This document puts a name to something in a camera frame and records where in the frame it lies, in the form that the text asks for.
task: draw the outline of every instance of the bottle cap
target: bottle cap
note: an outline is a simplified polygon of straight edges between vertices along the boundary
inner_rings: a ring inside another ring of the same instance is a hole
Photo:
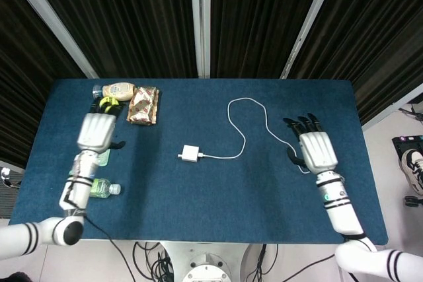
[[[112,195],[118,195],[120,193],[120,185],[119,184],[112,184],[110,185],[110,187],[108,188],[108,191],[110,192],[110,194]]]
[[[94,85],[93,87],[93,98],[103,97],[102,87],[100,85]]]

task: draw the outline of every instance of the food wrapper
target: food wrapper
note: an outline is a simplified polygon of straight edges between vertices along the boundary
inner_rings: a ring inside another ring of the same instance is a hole
[[[157,87],[138,87],[132,96],[128,110],[130,123],[153,125],[156,123],[159,89]]]

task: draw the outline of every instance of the black curtain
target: black curtain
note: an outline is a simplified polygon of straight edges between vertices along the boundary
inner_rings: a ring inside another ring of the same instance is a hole
[[[211,0],[211,77],[279,78],[313,0]]]
[[[423,0],[325,0],[289,78],[352,81],[366,123],[423,83]]]
[[[0,160],[24,168],[53,81],[85,76],[26,0],[0,13]]]
[[[191,0],[48,0],[100,77],[197,77]]]

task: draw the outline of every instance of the blue table mat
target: blue table mat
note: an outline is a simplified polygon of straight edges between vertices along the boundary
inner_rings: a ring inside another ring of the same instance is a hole
[[[337,172],[364,230],[387,243],[352,86],[348,81],[256,79],[66,79],[56,81],[36,135],[11,224],[61,217],[58,203],[74,156],[94,84],[128,81],[161,90],[157,124],[132,125],[128,107],[118,118],[108,165],[96,177],[121,184],[122,193],[90,198],[89,217],[114,239],[196,242],[342,242],[315,185],[264,125],[262,108],[236,102],[231,117],[247,138],[233,160],[177,158],[184,144],[208,155],[236,155],[241,136],[227,121],[227,103],[251,97],[268,111],[269,128],[299,150],[283,118],[312,112],[332,140]],[[105,238],[90,224],[83,238]]]

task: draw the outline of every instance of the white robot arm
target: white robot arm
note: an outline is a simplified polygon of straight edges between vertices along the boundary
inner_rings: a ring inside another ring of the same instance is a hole
[[[85,209],[98,167],[98,154],[110,146],[119,109],[109,114],[93,113],[84,118],[78,137],[81,152],[75,157],[59,205],[64,218],[52,217],[41,223],[11,225],[0,229],[0,260],[30,254],[41,244],[70,246],[82,237]]]
[[[333,229],[347,242],[335,252],[338,265],[350,273],[367,273],[397,282],[423,281],[423,258],[398,250],[377,251],[365,235],[342,183],[342,177],[334,172],[338,160],[329,136],[322,130],[318,119],[298,117],[299,122],[285,118],[298,138],[303,160],[288,149],[288,157],[294,164],[307,167],[317,175],[323,205]]]

